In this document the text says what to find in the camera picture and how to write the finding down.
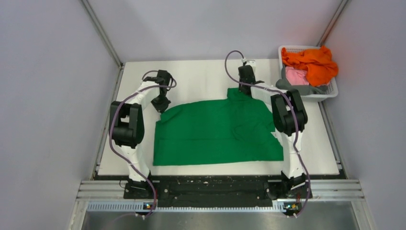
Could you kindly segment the green t shirt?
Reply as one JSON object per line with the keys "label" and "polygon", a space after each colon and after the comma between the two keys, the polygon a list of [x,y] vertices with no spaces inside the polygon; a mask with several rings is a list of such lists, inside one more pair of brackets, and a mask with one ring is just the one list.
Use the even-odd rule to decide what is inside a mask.
{"label": "green t shirt", "polygon": [[155,166],[282,161],[272,113],[236,88],[222,100],[185,103],[156,122]]}

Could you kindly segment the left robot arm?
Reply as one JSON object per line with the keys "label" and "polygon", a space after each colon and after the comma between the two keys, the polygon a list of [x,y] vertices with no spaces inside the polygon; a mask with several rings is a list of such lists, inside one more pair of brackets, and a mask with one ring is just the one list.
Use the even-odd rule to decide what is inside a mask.
{"label": "left robot arm", "polygon": [[176,85],[168,71],[150,70],[143,75],[134,93],[111,103],[108,143],[113,153],[128,165],[128,182],[124,188],[126,199],[157,197],[141,146],[145,136],[143,111],[152,105],[158,113],[165,112],[171,103],[167,93]]}

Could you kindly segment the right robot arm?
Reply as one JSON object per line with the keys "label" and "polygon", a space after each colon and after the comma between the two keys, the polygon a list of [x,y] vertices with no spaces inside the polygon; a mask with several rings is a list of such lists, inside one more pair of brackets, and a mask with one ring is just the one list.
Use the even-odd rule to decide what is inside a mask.
{"label": "right robot arm", "polygon": [[281,182],[270,185],[270,199],[294,197],[306,185],[309,173],[301,156],[301,140],[308,122],[298,90],[280,90],[255,79],[254,69],[245,64],[238,67],[239,90],[271,107],[276,134],[283,149]]}

